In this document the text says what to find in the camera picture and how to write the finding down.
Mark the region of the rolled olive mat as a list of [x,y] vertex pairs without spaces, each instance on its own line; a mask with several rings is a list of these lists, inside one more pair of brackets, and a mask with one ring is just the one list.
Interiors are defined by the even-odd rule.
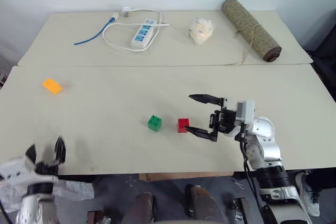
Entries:
[[225,0],[222,11],[248,42],[247,52],[253,49],[265,62],[273,62],[280,56],[281,46],[238,0]]

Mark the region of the brown cardboard piece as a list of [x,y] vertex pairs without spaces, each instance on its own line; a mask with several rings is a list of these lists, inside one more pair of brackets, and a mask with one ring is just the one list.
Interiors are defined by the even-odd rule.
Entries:
[[145,182],[154,182],[171,179],[232,176],[233,174],[234,172],[142,173],[139,174],[139,179]]

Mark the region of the yellow toy block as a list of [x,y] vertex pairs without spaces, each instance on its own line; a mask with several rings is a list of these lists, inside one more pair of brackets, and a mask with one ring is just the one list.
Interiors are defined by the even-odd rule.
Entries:
[[43,82],[43,87],[55,95],[62,91],[62,86],[53,79],[46,79]]

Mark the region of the white sneaker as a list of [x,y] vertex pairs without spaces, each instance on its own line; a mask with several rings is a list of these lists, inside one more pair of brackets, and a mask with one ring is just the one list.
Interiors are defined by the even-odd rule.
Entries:
[[314,191],[306,182],[308,173],[300,172],[295,176],[296,185],[299,189],[299,197],[304,204],[307,213],[312,217],[320,216],[320,194]]

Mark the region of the red toy cube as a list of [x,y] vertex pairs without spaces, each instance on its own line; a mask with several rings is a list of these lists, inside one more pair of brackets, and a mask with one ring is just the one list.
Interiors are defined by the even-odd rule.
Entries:
[[189,127],[190,122],[188,118],[179,118],[177,121],[177,132],[178,133],[187,133],[188,130],[186,126]]

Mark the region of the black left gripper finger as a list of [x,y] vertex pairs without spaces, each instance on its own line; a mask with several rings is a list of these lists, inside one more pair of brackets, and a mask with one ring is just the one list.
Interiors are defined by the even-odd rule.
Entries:
[[54,165],[60,165],[65,162],[66,159],[66,147],[61,136],[58,137],[56,144],[55,144],[55,160],[53,162]]
[[35,144],[32,144],[27,151],[25,152],[25,156],[34,164],[36,165],[36,148]]

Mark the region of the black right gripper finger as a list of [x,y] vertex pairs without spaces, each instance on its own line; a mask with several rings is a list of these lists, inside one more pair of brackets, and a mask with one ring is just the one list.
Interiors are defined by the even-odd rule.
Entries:
[[196,128],[196,127],[191,127],[191,126],[185,126],[185,129],[197,137],[210,140],[211,142],[217,141],[217,136],[218,136],[217,131],[212,131],[209,133],[207,130]]
[[188,97],[203,104],[210,103],[214,105],[223,105],[223,98],[218,98],[208,94],[191,94]]

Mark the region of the crumpled clear plastic sheet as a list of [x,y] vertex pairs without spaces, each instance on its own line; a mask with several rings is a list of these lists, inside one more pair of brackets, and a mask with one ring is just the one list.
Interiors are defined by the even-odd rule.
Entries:
[[92,183],[70,180],[60,180],[54,184],[53,194],[71,201],[90,200],[95,197]]

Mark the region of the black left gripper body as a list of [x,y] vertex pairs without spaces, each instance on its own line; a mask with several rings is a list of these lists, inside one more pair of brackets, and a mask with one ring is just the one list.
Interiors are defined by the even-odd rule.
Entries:
[[36,164],[35,172],[41,175],[53,175],[57,176],[59,171],[59,163],[47,164],[44,162],[39,162]]

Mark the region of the green toy cube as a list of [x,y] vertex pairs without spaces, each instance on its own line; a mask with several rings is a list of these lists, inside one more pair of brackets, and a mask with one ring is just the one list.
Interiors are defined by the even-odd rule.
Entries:
[[162,119],[152,115],[148,120],[148,128],[157,132],[162,126]]

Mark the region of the dark brown rounded shape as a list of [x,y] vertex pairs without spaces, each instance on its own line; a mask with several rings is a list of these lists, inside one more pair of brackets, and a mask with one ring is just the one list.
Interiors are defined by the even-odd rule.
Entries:
[[125,212],[121,224],[152,224],[155,211],[155,197],[150,192],[138,194]]
[[216,200],[200,185],[185,186],[185,213],[194,220],[224,224],[223,215]]

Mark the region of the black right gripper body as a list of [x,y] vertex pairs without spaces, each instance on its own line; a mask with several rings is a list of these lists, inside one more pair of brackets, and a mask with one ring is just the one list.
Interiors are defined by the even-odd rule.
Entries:
[[220,106],[220,110],[215,110],[210,115],[209,128],[212,130],[210,136],[218,136],[218,133],[236,136],[240,132],[240,126],[235,125],[236,112],[227,108],[227,99],[211,97],[209,102]]

